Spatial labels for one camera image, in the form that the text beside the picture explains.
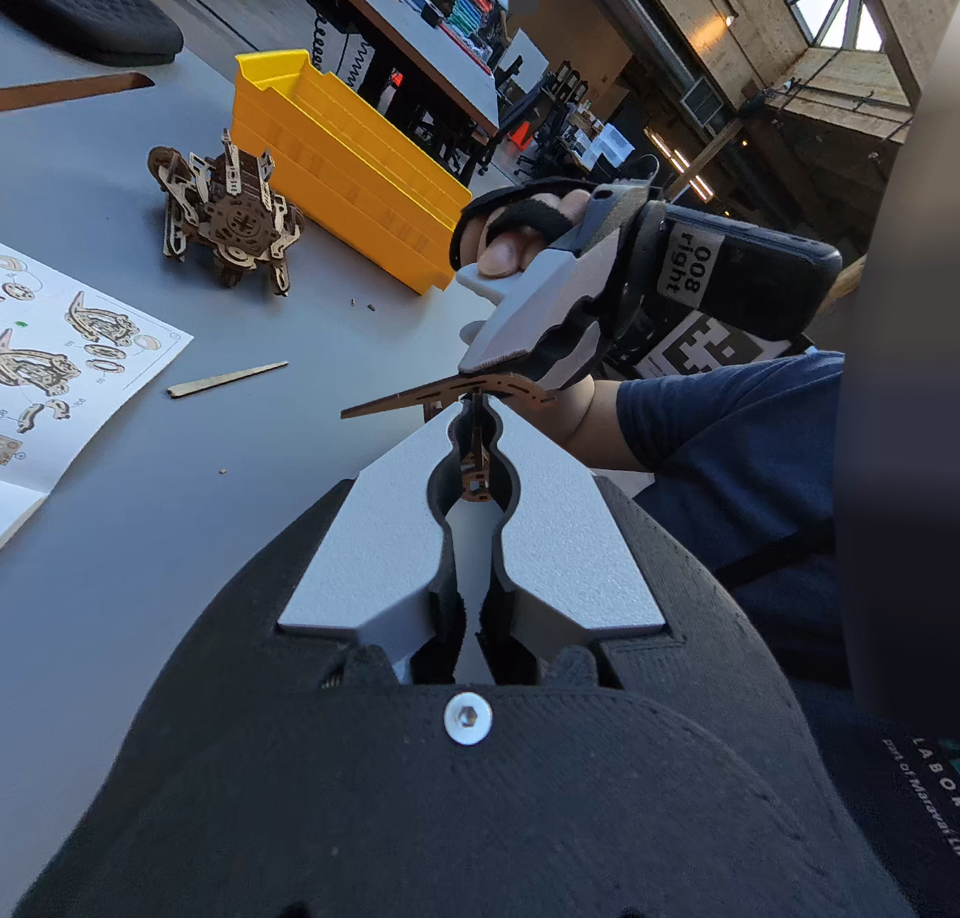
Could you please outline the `stack of yellow plastic bins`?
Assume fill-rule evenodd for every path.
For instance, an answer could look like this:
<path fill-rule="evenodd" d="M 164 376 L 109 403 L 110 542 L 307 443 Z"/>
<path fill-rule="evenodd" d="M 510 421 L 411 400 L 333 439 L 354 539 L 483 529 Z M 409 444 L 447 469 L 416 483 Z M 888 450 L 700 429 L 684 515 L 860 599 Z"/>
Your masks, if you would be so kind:
<path fill-rule="evenodd" d="M 447 289 L 469 190 L 305 49 L 236 57 L 231 138 L 273 188 L 417 294 Z"/>

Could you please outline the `assembled wooden robot model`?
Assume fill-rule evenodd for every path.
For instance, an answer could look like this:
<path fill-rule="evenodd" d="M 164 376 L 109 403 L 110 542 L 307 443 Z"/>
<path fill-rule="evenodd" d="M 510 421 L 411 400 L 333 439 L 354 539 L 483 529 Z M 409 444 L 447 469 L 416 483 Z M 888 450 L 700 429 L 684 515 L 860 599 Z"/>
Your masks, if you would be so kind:
<path fill-rule="evenodd" d="M 301 238 L 305 217 L 272 188 L 275 164 L 269 150 L 258 156 L 244 151 L 225 129 L 220 156 L 184 156 L 156 146 L 147 167 L 165 194 L 162 251 L 167 259 L 183 262 L 189 245 L 199 243 L 212 251 L 226 288 L 263 266 L 272 293 L 289 294 L 287 253 Z"/>

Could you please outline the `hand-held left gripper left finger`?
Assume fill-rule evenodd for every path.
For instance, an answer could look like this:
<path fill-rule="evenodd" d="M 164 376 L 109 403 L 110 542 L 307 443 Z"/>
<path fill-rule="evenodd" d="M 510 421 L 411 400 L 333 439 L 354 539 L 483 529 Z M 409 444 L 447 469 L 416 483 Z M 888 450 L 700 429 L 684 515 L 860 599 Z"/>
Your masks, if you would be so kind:
<path fill-rule="evenodd" d="M 280 614 L 286 633 L 376 646 L 414 683 L 451 684 L 460 596 L 447 517 L 460 404 L 362 469 Z"/>

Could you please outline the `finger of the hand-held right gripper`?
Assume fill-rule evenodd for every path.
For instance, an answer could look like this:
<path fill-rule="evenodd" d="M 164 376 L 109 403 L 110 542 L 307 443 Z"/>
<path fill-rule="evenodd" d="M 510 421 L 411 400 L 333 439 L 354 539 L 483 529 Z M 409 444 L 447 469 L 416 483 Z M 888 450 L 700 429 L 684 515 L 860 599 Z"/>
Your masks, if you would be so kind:
<path fill-rule="evenodd" d="M 584 301 L 602 294 L 618 255 L 614 231 L 580 256 L 549 248 L 522 272 L 486 279 L 477 264 L 458 270 L 458 284 L 494 304 L 460 364 L 463 375 L 484 373 L 508 360 L 534 352 L 541 338 L 558 328 Z"/>
<path fill-rule="evenodd" d="M 599 347 L 599 324 L 570 329 L 536 347 L 527 360 L 527 378 L 544 391 L 562 391 L 588 372 Z"/>

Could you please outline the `colourful stacked bins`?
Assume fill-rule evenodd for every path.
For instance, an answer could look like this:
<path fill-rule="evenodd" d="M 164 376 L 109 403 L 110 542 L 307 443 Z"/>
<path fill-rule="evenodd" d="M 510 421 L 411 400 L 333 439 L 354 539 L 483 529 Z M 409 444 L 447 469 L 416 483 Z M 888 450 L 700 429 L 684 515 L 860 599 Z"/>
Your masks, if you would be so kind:
<path fill-rule="evenodd" d="M 497 12 L 497 0 L 454 0 L 445 22 L 465 40 L 482 40 L 482 32 Z"/>

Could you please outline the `person's right hand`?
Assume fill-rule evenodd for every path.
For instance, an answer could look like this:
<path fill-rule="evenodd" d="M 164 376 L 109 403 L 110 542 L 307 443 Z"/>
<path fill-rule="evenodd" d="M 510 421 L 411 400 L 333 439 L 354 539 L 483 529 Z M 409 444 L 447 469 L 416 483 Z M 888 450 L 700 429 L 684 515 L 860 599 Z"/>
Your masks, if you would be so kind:
<path fill-rule="evenodd" d="M 562 237 L 582 222 L 590 198 L 591 192 L 582 188 L 572 189 L 564 195 L 542 191 L 509 203 L 501 202 L 482 212 L 463 215 L 458 238 L 460 265 L 476 264 L 479 275 L 489 280 L 521 273 L 556 237 L 540 228 L 524 225 L 491 238 L 490 229 L 496 227 L 496 222 L 523 201 L 533 201 L 550 209 L 551 218 L 561 216 L 566 220 L 558 232 Z"/>

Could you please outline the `black mesh cushion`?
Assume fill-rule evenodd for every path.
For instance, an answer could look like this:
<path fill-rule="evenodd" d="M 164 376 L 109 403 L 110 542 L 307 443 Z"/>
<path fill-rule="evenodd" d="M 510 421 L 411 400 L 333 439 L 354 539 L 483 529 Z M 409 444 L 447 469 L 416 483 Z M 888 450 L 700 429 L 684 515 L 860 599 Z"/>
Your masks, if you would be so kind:
<path fill-rule="evenodd" d="M 172 63 L 180 27 L 151 0 L 1 0 L 2 13 L 45 43 L 109 67 Z"/>

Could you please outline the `tapered wooden stick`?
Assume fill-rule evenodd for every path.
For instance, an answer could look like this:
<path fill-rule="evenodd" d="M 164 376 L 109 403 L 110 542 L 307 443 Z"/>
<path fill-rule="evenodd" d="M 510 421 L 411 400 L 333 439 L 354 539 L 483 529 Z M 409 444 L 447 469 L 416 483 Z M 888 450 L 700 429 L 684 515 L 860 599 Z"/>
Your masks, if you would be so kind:
<path fill-rule="evenodd" d="M 279 361 L 237 372 L 217 374 L 205 377 L 203 379 L 171 385 L 166 389 L 166 393 L 173 400 L 191 397 L 212 389 L 226 386 L 228 384 L 238 383 L 253 377 L 280 370 L 287 367 L 288 364 L 288 361 Z"/>

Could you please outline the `long background desk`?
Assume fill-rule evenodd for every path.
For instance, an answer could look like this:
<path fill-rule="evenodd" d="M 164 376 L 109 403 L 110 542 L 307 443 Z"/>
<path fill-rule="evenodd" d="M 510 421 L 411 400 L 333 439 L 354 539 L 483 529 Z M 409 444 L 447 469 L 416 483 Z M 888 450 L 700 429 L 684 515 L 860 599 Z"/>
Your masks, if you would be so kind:
<path fill-rule="evenodd" d="M 408 0 L 345 0 L 359 31 L 375 48 L 385 45 L 406 60 L 487 136 L 499 128 L 495 80 L 486 66 L 450 36 L 430 25 Z"/>

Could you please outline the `curved wooden model assembly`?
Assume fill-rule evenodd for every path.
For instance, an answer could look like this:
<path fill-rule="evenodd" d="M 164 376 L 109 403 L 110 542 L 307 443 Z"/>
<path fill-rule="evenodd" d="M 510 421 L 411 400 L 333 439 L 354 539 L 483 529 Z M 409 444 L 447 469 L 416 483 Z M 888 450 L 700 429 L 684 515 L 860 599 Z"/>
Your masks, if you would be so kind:
<path fill-rule="evenodd" d="M 420 406 L 427 423 L 451 405 L 467 399 L 473 409 L 473 423 L 468 451 L 462 452 L 461 477 L 464 501 L 486 503 L 493 500 L 490 488 L 490 441 L 493 426 L 480 418 L 481 395 L 516 400 L 520 408 L 540 410 L 556 402 L 557 389 L 545 389 L 516 372 L 456 374 L 417 387 L 383 396 L 372 401 L 345 408 L 341 419 L 354 419 L 384 411 Z"/>

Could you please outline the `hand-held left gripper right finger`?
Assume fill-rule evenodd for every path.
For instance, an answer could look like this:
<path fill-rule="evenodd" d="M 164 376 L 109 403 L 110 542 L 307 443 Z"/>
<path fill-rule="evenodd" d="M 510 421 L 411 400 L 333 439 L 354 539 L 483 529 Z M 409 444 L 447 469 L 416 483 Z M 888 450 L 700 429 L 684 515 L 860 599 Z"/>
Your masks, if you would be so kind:
<path fill-rule="evenodd" d="M 661 636 L 666 619 L 589 468 L 487 398 L 491 540 L 487 666 L 534 685 L 566 648 Z"/>

